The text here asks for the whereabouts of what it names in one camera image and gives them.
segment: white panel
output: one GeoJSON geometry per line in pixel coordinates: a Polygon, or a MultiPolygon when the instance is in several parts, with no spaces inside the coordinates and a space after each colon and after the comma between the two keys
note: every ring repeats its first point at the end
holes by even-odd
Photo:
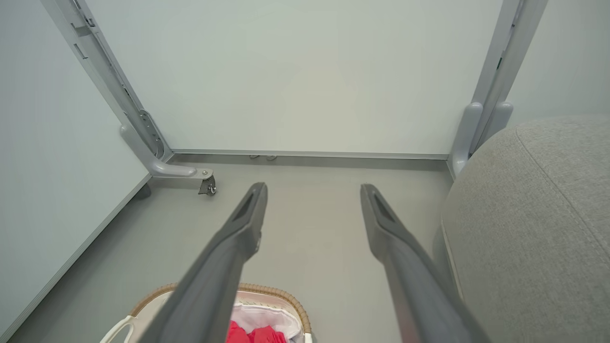
{"type": "Polygon", "coordinates": [[[0,2],[0,61],[2,336],[148,173],[37,0],[0,2]]]}
{"type": "Polygon", "coordinates": [[[447,154],[500,0],[88,0],[174,149],[447,154]]]}
{"type": "Polygon", "coordinates": [[[507,101],[508,126],[573,114],[610,113],[610,1],[551,0],[507,101]]]}

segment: gray fabric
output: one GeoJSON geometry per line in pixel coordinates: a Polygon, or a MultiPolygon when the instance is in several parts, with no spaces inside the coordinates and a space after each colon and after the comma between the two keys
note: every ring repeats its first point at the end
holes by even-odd
{"type": "Polygon", "coordinates": [[[457,177],[443,230],[492,341],[610,339],[610,116],[494,135],[457,177]]]}

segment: caster wheel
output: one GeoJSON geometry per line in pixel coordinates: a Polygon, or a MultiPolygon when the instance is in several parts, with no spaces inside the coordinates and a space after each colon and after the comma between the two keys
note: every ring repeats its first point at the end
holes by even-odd
{"type": "Polygon", "coordinates": [[[216,179],[214,176],[210,176],[209,179],[201,181],[201,187],[199,187],[199,194],[206,194],[213,197],[216,194],[216,179]]]}
{"type": "Polygon", "coordinates": [[[212,186],[212,185],[207,186],[206,194],[208,194],[208,196],[210,196],[210,197],[213,197],[216,194],[216,186],[212,186]]]}

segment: floor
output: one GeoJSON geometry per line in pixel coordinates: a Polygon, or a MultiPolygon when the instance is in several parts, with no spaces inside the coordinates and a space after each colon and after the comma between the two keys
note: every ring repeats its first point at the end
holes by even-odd
{"type": "Polygon", "coordinates": [[[212,168],[217,194],[198,195],[194,180],[151,180],[152,195],[117,215],[10,342],[99,341],[149,291],[181,279],[257,181],[267,183],[267,211],[260,249],[242,282],[293,294],[317,342],[400,341],[384,269],[368,248],[359,186],[377,186],[428,253],[438,255],[440,207],[452,183],[445,161],[182,156],[174,162],[212,168]]]}

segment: red cloth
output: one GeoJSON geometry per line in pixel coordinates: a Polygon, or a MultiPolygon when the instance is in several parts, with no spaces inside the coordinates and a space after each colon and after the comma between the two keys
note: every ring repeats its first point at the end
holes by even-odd
{"type": "Polygon", "coordinates": [[[227,333],[226,343],[286,343],[286,338],[281,332],[276,332],[271,327],[258,328],[246,334],[246,330],[242,329],[231,321],[229,332],[227,333]]]}

